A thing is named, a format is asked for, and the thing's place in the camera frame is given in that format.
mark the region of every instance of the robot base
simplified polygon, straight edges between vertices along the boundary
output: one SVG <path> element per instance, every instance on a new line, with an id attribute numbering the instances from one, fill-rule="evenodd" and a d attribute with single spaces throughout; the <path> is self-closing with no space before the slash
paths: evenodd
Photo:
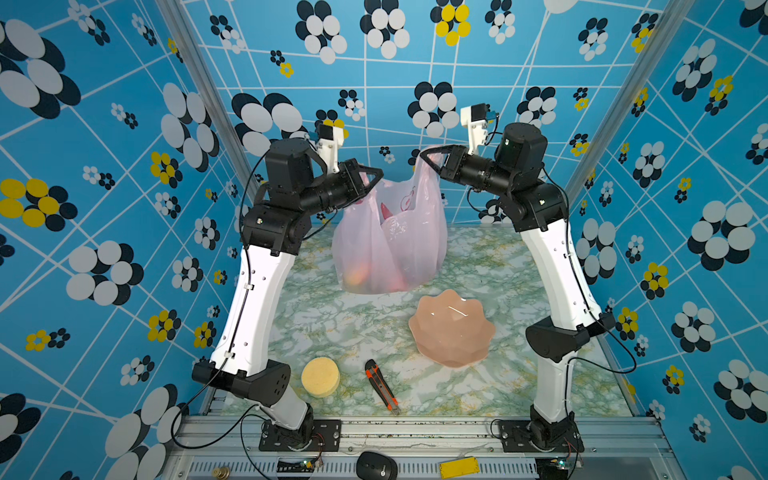
<path id="1" fill-rule="evenodd" d="M 501 420 L 499 434 L 505 453 L 584 451 L 573 412 L 559 422 L 550 423 L 531 406 L 531 421 Z"/>
<path id="2" fill-rule="evenodd" d="M 312 406 L 308 403 L 304 421 L 298 430 L 289 430 L 270 422 L 261 433 L 261 452 L 338 452 L 341 437 L 341 420 L 314 419 Z M 324 443 L 314 435 L 322 436 Z"/>

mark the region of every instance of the metal vent grille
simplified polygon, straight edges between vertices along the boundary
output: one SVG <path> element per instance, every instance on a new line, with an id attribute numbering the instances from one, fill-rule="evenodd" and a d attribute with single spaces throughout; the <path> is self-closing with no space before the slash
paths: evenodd
<path id="1" fill-rule="evenodd" d="M 256 470 L 242 457 L 222 458 L 219 461 L 192 462 L 189 469 L 188 480 L 209 480 L 211 472 L 218 466 L 230 468 L 230 478 L 254 478 Z M 439 465 L 453 458 L 397 458 L 397 478 L 409 480 L 411 478 L 439 478 Z M 277 477 L 276 461 L 255 461 L 259 469 L 271 478 Z M 324 459 L 323 466 L 318 468 L 312 478 L 357 478 L 355 466 L 357 458 L 328 458 Z M 478 480 L 485 478 L 538 478 L 536 461 L 532 458 L 478 458 L 480 473 L 473 475 Z M 281 473 L 281 478 L 306 477 L 306 473 Z"/>

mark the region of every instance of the mounting plate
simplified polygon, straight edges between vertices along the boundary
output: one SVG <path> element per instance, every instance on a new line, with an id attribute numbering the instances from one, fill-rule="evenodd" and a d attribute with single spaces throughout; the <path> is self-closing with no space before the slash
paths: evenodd
<path id="1" fill-rule="evenodd" d="M 319 447 L 323 452 L 338 452 L 339 439 L 341 438 L 341 420 L 315 420 L 312 424 L 312 435 L 319 433 L 326 441 L 325 445 L 317 445 L 319 439 L 312 437 L 310 443 L 302 450 L 290 448 L 277 438 L 275 425 L 270 423 L 262 435 L 259 442 L 261 452 L 319 452 Z"/>
<path id="2" fill-rule="evenodd" d="M 500 420 L 498 422 L 499 435 L 501 436 L 500 439 L 502 441 L 502 446 L 504 447 L 504 453 L 541 452 L 541 450 L 534 447 L 530 440 L 528 440 L 530 436 L 530 433 L 528 432 L 528 423 L 530 423 L 530 420 Z M 584 443 L 581 441 L 581 435 L 579 435 L 576 429 L 570 427 L 568 428 L 565 437 L 563 437 L 561 444 L 554 447 L 554 450 L 552 450 L 553 453 L 568 453 L 569 447 L 565 439 L 568 439 L 571 445 L 576 447 L 579 452 L 584 451 Z"/>

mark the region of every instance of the yellow circuit board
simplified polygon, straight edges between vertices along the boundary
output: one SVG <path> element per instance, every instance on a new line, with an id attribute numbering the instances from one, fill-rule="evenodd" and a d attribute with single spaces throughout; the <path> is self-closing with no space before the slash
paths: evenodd
<path id="1" fill-rule="evenodd" d="M 475 457 L 467 457 L 440 464 L 440 476 L 442 478 L 461 477 L 462 475 L 471 475 L 473 473 L 480 473 L 480 465 Z"/>

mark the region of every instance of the robotic arm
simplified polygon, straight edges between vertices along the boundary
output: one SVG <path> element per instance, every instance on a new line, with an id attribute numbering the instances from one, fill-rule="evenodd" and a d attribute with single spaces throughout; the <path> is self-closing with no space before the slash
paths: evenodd
<path id="1" fill-rule="evenodd" d="M 310 441 L 313 410 L 290 388 L 290 366 L 267 356 L 280 292 L 312 215 L 363 199 L 384 175 L 354 158 L 338 162 L 340 128 L 320 125 L 317 134 L 317 151 L 307 140 L 289 138 L 265 154 L 269 181 L 243 220 L 240 275 L 227 324 L 210 360 L 202 358 L 192 372 L 197 382 L 258 402 L 282 441 L 296 448 Z M 313 176 L 312 161 L 322 175 Z M 361 174 L 373 179 L 366 182 Z"/>

